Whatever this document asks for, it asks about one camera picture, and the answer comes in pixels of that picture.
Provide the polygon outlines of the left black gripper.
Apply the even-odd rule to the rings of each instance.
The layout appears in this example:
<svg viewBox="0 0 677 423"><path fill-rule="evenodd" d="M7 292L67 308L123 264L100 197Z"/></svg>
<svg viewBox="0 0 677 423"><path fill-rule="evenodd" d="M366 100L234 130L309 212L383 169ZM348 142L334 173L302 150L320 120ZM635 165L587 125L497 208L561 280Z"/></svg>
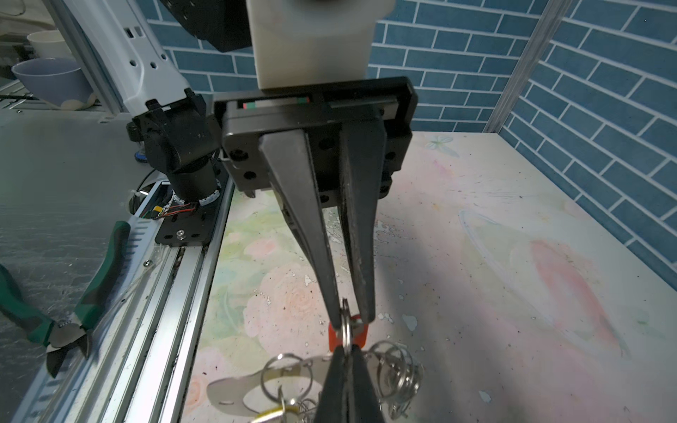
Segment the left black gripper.
<svg viewBox="0 0 677 423"><path fill-rule="evenodd" d="M321 204L337 206L340 193L354 295L361 319L369 324L376 318L377 202L389 194L392 176L402 168L417 102L407 77L213 98L227 172L248 197L273 188L335 330L341 326L341 302Z"/></svg>

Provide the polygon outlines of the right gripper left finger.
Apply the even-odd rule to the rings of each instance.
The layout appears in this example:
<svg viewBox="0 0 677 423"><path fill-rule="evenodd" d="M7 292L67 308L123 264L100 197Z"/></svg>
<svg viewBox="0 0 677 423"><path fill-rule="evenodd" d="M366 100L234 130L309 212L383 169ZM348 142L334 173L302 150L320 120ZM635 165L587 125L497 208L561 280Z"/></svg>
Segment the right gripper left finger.
<svg viewBox="0 0 677 423"><path fill-rule="evenodd" d="M317 405L315 423L347 423L347 375L345 349L336 347Z"/></svg>

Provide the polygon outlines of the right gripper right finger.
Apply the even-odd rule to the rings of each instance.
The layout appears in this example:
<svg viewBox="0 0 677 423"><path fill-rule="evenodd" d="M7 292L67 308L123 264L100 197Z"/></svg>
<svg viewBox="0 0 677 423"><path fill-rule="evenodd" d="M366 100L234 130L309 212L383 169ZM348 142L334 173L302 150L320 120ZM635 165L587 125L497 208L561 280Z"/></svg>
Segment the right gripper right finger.
<svg viewBox="0 0 677 423"><path fill-rule="evenodd" d="M350 423L384 423L365 356L360 347L353 345L348 358L347 421Z"/></svg>

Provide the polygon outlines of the metal key organizer ring plate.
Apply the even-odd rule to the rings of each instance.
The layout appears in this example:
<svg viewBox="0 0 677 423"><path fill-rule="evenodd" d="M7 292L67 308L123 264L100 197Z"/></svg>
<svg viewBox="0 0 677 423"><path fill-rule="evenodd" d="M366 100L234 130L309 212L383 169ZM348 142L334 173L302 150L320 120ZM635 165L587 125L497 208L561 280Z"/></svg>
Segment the metal key organizer ring plate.
<svg viewBox="0 0 677 423"><path fill-rule="evenodd" d="M349 307L343 306L340 330L331 333L329 354L307 359L278 354L253 375L212 382L206 389L207 397L220 412L249 422L283 404L300 408L297 422L314 422L335 348L344 347L348 373L348 358L352 346L357 345L365 356L384 422L402 418L421 389L424 368L406 347L389 340L362 348L367 329L359 315L351 315Z"/></svg>

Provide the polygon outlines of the yellow key tag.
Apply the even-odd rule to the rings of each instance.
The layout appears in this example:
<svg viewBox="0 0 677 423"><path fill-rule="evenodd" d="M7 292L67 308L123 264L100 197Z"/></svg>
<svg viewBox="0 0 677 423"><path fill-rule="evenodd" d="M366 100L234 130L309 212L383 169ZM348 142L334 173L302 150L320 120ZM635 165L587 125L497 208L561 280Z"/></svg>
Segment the yellow key tag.
<svg viewBox="0 0 677 423"><path fill-rule="evenodd" d="M297 422L301 414L300 408L296 405L279 405L273 409L261 412L250 423L285 423Z"/></svg>

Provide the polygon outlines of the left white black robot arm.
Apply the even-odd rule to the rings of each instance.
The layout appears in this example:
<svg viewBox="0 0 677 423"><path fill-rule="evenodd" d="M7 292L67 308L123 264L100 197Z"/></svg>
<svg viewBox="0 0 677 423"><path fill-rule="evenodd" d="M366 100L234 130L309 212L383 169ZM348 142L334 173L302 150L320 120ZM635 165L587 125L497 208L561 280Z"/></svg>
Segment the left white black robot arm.
<svg viewBox="0 0 677 423"><path fill-rule="evenodd" d="M410 79L368 79L377 22L392 1L169 1L190 34L222 53L250 48L257 87L195 93L134 1L49 1L67 43L101 69L132 115L128 133L187 203L216 194L222 160L249 196L271 190L314 271L331 325L347 317L323 211L340 216L361 320L377 314L378 201L403 164L418 96Z"/></svg>

